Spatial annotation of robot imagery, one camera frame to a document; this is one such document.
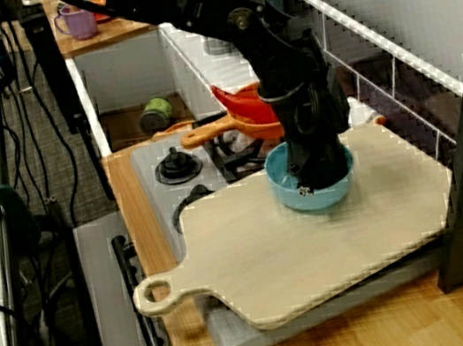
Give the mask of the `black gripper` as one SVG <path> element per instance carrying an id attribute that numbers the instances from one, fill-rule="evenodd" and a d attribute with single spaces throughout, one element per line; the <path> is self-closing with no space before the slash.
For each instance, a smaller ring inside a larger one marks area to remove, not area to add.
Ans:
<path id="1" fill-rule="evenodd" d="M 322 75 L 291 88 L 264 89 L 287 145 L 286 170 L 296 177 L 299 195 L 312 196 L 347 175 L 338 138 L 349 128 L 349 104 L 336 75 Z"/>

